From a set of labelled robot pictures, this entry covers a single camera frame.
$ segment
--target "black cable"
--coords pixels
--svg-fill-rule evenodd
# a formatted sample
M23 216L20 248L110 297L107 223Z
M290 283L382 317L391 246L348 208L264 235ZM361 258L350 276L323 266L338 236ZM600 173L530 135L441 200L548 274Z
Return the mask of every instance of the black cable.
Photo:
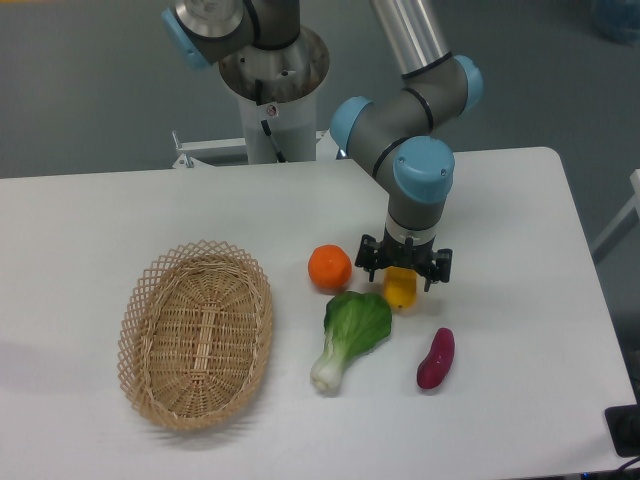
M616 478L622 479L623 475L626 477L626 474L624 473L624 471L627 468L629 468L631 465L635 465L638 462L640 462L640 457L636 457L633 460L629 460L627 463L620 465L620 467L618 467L618 469L616 470Z

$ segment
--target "robotic arm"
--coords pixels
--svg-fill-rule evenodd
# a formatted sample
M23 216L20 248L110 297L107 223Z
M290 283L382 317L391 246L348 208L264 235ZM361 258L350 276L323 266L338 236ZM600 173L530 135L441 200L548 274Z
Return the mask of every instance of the robotic arm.
M452 251L433 252L435 228L453 183L449 147L429 135L478 102L480 72L453 57L428 0L371 0L402 72L405 87L380 107L356 97L331 121L331 135L389 193L384 238L364 235L356 266L415 270L432 283L448 282Z
M449 147L428 135L477 103L483 81L471 60L452 55L430 0L370 2L405 87L380 106L363 97L347 100L331 121L339 147L389 193L384 238L363 235L356 266L370 280L389 266L414 270L425 278L426 291L449 281L452 251L434 252L433 244L455 165ZM271 112L309 96L328 71L324 43L300 26L298 0L177 0L163 21L192 67L218 62L232 91L256 105L274 102ZM284 136L276 141L266 117L256 124L263 157L297 158ZM249 147L251 132L244 127ZM315 120L308 130L303 136L314 145Z

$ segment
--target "white table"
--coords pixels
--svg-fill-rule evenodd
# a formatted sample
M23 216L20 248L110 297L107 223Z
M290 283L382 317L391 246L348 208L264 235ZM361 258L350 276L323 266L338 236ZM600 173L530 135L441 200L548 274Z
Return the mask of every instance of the white table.
M309 382L330 297L312 249L355 255L387 197L351 161L0 181L0 478L497 479L612 469L603 411L634 396L558 156L457 154L436 247L452 281L394 317L339 396ZM158 429L119 390L120 321L142 270L227 240L269 275L276 324L252 405L226 428ZM379 288L356 271L351 288ZM435 331L453 368L415 385Z

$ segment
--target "wicker basket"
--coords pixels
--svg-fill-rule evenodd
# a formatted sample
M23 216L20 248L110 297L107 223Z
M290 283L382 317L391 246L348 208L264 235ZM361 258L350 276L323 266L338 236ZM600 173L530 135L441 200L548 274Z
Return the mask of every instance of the wicker basket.
M260 383L272 319L267 277L244 250L204 241L171 250L131 296L119 342L121 387L158 425L221 422Z

